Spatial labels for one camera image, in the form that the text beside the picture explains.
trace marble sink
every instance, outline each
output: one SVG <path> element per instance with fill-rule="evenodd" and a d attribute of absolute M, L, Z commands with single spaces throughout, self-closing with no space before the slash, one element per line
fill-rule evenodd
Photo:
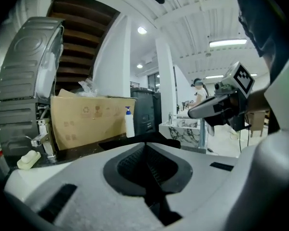
<path fill-rule="evenodd" d="M 159 132 L 167 139 L 180 141 L 181 145 L 198 148 L 200 121 L 197 119 L 174 119 L 172 124 L 159 125 Z"/>

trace wooden staircase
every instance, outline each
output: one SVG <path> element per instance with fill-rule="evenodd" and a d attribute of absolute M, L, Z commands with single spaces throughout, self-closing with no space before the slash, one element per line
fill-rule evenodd
<path fill-rule="evenodd" d="M 65 20 L 56 94 L 60 89 L 79 89 L 78 82 L 92 76 L 95 58 L 118 15 L 95 0 L 53 0 L 48 16 Z"/>

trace tiled floor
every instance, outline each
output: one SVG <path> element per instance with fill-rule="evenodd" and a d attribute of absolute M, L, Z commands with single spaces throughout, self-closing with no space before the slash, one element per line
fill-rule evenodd
<path fill-rule="evenodd" d="M 247 146 L 248 142 L 248 130 L 241 131 L 241 148 L 242 150 Z M 263 129 L 262 137 L 260 132 L 255 131 L 253 137 L 250 137 L 249 146 L 256 145 L 262 141 L 268 134 L 268 129 Z M 212 149 L 215 153 L 212 155 L 238 157 L 240 155 L 239 139 L 235 135 L 232 135 L 231 128 L 228 125 L 215 126 L 215 135 L 208 136 L 208 148 Z"/>

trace plastic bag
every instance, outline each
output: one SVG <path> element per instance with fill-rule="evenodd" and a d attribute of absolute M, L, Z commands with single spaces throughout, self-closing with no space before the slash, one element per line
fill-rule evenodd
<path fill-rule="evenodd" d="M 77 95 L 82 97 L 96 97 L 98 93 L 98 89 L 93 84 L 92 80 L 86 79 L 85 81 L 78 82 L 82 88 L 83 91 L 78 92 Z"/>

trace soap dispenser bottle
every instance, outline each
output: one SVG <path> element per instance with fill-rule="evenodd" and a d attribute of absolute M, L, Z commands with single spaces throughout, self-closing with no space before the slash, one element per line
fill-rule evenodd
<path fill-rule="evenodd" d="M 126 129 L 126 137 L 131 138 L 135 136 L 135 131 L 134 131 L 134 119 L 133 115 L 130 112 L 130 107 L 126 106 L 127 112 L 125 115 L 125 129 Z"/>

